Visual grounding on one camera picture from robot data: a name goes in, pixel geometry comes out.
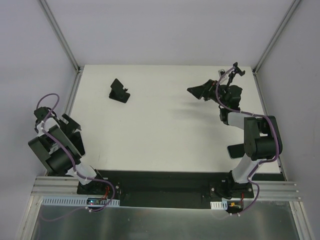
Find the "black smartphone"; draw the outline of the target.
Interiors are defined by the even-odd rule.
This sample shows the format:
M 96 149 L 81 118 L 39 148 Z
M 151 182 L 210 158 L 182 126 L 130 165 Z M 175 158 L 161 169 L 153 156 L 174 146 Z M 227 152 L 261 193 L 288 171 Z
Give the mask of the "black smartphone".
M 242 158 L 245 154 L 244 144 L 229 145 L 227 151 L 231 159 Z
M 80 131 L 74 132 L 70 137 L 70 141 L 78 150 L 81 156 L 84 156 L 86 154 Z

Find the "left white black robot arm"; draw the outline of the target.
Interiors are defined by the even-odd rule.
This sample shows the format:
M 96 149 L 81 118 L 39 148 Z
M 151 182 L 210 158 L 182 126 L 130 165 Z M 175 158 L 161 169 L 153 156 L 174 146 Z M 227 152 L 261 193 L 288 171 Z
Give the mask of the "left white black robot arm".
M 85 148 L 81 126 L 67 114 L 58 118 L 51 108 L 34 110 L 36 137 L 28 146 L 43 164 L 50 176 L 71 176 L 78 180 L 79 195 L 103 195 L 111 192 L 110 184 L 92 166 L 81 162 Z

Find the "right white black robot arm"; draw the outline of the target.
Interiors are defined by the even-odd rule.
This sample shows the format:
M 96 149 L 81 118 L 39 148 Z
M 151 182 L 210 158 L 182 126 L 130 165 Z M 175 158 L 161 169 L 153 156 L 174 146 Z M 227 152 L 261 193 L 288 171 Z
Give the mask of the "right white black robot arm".
M 231 199 L 245 194 L 252 187 L 250 180 L 261 165 L 274 162 L 283 150 L 277 120 L 272 115 L 244 112 L 240 108 L 243 89 L 237 85 L 220 84 L 209 79 L 187 91 L 196 99 L 213 100 L 219 105 L 220 121 L 243 131 L 240 162 L 226 179 L 215 187 L 215 194 Z

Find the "black round-base clamp phone stand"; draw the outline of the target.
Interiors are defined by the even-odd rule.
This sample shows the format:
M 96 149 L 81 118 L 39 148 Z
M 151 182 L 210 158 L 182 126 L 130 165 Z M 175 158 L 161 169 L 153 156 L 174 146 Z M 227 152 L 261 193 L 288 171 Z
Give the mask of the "black round-base clamp phone stand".
M 242 77 L 246 73 L 245 70 L 241 70 L 239 68 L 238 62 L 235 62 L 232 66 L 233 66 L 233 68 L 232 68 L 231 72 L 228 74 L 228 82 L 226 84 L 227 87 L 230 86 L 230 84 L 233 82 L 236 75 L 240 75 Z

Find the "black folding phone stand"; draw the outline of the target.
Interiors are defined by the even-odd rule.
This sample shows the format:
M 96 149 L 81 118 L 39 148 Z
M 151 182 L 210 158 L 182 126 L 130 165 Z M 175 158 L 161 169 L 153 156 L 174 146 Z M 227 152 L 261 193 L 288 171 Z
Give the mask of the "black folding phone stand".
M 128 89 L 124 88 L 123 84 L 116 78 L 110 85 L 111 91 L 109 93 L 109 98 L 126 104 L 131 94 L 128 93 Z

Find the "left aluminium frame post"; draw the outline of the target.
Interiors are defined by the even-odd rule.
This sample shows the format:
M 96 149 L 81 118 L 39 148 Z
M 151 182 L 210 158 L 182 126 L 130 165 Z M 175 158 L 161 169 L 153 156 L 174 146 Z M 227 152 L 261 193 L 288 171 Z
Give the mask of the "left aluminium frame post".
M 41 7 L 50 27 L 52 28 L 60 46 L 62 47 L 62 50 L 66 54 L 69 62 L 71 63 L 73 69 L 76 73 L 80 72 L 81 66 L 79 65 L 78 61 L 76 60 L 60 26 L 57 22 L 54 13 L 52 12 L 48 2 L 46 0 L 38 0 L 37 1 L 39 6 Z

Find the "aluminium frame post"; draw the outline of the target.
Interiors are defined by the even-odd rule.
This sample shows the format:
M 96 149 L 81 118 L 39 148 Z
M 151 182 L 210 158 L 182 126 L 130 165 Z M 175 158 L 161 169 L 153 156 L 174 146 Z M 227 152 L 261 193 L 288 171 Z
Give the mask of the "aluminium frame post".
M 69 62 L 71 63 L 73 69 L 76 73 L 80 72 L 81 66 L 79 65 L 78 61 L 76 60 L 60 26 L 57 22 L 54 13 L 52 12 L 48 2 L 46 0 L 38 0 L 37 1 L 39 6 L 41 7 L 50 27 L 52 28 L 60 46 L 62 47 L 62 50 L 66 54 Z
M 276 43 L 282 36 L 282 33 L 285 31 L 285 28 L 291 21 L 292 17 L 294 16 L 295 12 L 298 10 L 299 6 L 301 5 L 302 0 L 293 0 L 289 5 L 289 8 L 285 12 L 283 18 L 281 19 L 279 25 L 277 26 L 275 32 L 273 33 L 271 39 L 269 40 L 267 46 L 265 47 L 262 55 L 258 59 L 256 65 L 252 69 L 253 75 L 256 76 L 263 64 L 265 63 L 267 57 L 275 47 Z

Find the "front aluminium rail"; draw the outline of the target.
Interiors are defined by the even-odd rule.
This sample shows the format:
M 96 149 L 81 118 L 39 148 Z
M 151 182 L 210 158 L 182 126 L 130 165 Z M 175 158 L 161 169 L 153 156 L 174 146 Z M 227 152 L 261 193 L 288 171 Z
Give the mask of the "front aluminium rail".
M 74 177 L 38 176 L 35 179 L 32 196 L 77 197 L 78 180 Z M 302 195 L 295 182 L 254 181 L 253 192 L 259 192 L 259 201 L 301 202 Z

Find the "right aluminium frame post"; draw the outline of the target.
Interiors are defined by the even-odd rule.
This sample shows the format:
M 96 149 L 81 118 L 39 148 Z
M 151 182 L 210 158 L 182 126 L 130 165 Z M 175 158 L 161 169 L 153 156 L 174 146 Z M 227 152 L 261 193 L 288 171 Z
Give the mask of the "right aluminium frame post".
M 285 28 L 291 21 L 292 17 L 294 16 L 295 12 L 298 10 L 299 6 L 301 5 L 302 0 L 293 0 L 289 5 L 289 8 L 285 12 L 283 18 L 281 19 L 279 25 L 277 26 L 275 32 L 273 33 L 271 39 L 269 40 L 267 46 L 265 47 L 262 55 L 258 59 L 256 65 L 252 69 L 253 75 L 256 76 L 263 64 L 265 63 L 267 57 L 275 47 L 276 43 L 282 36 L 282 33 L 285 31 Z

